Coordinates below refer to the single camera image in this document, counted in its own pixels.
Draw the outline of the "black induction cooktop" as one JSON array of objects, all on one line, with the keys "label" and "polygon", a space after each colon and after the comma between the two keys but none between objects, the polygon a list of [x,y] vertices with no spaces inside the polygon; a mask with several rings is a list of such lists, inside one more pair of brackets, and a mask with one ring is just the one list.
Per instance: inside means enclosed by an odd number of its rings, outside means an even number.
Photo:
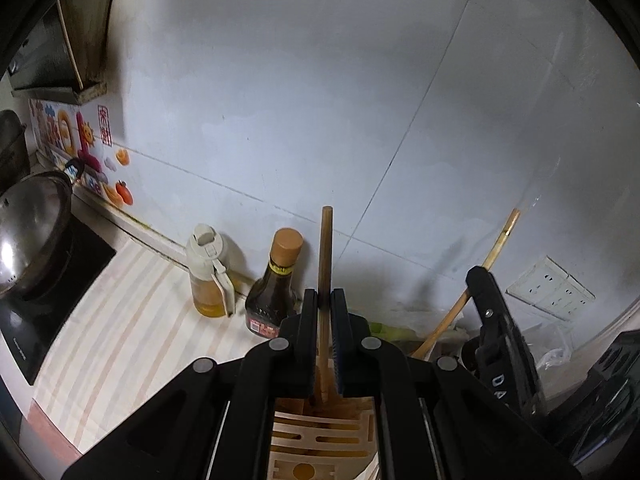
[{"label": "black induction cooktop", "polygon": [[116,254],[75,217],[67,225],[63,242],[33,290],[1,299],[1,333],[29,385],[35,382],[62,326]]}]

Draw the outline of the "clear plastic bag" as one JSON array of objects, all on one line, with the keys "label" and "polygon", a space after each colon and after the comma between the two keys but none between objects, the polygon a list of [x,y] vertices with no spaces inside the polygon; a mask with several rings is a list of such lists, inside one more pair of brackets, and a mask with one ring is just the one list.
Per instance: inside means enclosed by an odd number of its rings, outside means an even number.
[{"label": "clear plastic bag", "polygon": [[538,372],[545,372],[570,362],[573,347],[558,324],[537,324],[529,327],[523,336]]}]

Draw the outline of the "steel wok with lid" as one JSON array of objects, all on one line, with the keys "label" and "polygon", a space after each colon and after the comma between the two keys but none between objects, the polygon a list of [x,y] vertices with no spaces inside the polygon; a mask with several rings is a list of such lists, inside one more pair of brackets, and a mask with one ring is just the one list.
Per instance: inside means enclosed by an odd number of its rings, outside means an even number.
[{"label": "steel wok with lid", "polygon": [[1,195],[1,295],[24,294],[46,274],[72,211],[85,163],[31,174]]}]

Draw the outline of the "black range hood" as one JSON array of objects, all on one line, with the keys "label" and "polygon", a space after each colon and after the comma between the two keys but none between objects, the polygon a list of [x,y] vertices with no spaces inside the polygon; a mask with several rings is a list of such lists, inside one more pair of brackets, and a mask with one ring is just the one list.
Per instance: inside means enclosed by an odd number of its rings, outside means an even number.
[{"label": "black range hood", "polygon": [[9,64],[12,96],[73,105],[107,92],[113,0],[56,0]]}]

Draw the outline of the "glass oil dispenser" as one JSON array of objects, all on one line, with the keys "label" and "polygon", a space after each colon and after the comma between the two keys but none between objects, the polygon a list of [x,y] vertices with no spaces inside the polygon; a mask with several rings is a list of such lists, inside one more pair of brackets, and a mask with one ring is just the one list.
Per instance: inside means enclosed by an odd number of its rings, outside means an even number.
[{"label": "glass oil dispenser", "polygon": [[224,238],[212,226],[194,226],[186,243],[194,307],[206,318],[234,315],[235,290],[222,262]]}]

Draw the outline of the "green vegetable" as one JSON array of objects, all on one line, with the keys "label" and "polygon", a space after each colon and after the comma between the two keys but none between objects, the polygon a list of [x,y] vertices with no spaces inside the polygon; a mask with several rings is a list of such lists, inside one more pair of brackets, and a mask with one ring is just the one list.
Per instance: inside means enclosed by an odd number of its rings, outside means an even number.
[{"label": "green vegetable", "polygon": [[414,330],[409,330],[408,328],[389,326],[378,322],[370,322],[369,328],[372,336],[389,342],[421,342],[423,340],[422,336],[419,336]]}]

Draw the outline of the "light wooden chopstick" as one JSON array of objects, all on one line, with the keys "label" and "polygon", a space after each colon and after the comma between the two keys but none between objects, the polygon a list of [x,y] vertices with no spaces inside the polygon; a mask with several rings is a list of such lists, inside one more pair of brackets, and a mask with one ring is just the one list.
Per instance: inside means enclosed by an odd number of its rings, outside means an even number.
[{"label": "light wooden chopstick", "polygon": [[330,297],[332,282],[333,208],[322,207],[318,263],[318,367],[320,399],[329,401]]}]

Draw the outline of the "dark sauce bottle brown cap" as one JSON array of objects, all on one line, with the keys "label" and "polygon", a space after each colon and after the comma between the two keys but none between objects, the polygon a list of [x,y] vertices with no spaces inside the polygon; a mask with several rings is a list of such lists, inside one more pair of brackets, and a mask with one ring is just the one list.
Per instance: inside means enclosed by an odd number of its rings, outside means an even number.
[{"label": "dark sauce bottle brown cap", "polygon": [[252,333],[277,338],[283,321],[296,313],[292,277],[303,244],[302,234],[292,228],[274,233],[265,273],[245,301],[245,323]]}]

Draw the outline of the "colourful wall sticker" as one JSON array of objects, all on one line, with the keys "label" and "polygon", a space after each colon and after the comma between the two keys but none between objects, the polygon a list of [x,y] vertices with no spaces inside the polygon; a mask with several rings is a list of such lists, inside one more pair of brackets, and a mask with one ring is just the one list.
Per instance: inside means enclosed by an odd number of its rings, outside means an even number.
[{"label": "colourful wall sticker", "polygon": [[28,101],[38,148],[54,166],[73,158],[84,165],[81,183],[119,209],[134,206],[132,155],[115,140],[115,115],[102,103]]}]

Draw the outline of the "beige utensil holder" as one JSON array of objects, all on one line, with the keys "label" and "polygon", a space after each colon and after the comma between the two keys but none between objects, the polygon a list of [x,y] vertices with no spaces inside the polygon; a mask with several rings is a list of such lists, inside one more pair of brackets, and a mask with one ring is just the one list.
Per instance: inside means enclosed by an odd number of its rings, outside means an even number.
[{"label": "beige utensil holder", "polygon": [[269,479],[377,479],[378,444],[370,398],[279,399],[271,434]]}]

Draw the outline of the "triple wall socket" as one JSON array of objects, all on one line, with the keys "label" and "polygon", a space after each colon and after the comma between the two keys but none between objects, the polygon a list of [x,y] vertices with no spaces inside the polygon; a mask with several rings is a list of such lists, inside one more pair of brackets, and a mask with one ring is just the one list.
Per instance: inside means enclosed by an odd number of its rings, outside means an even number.
[{"label": "triple wall socket", "polygon": [[573,321],[596,296],[548,256],[525,271],[506,293],[563,321]]}]

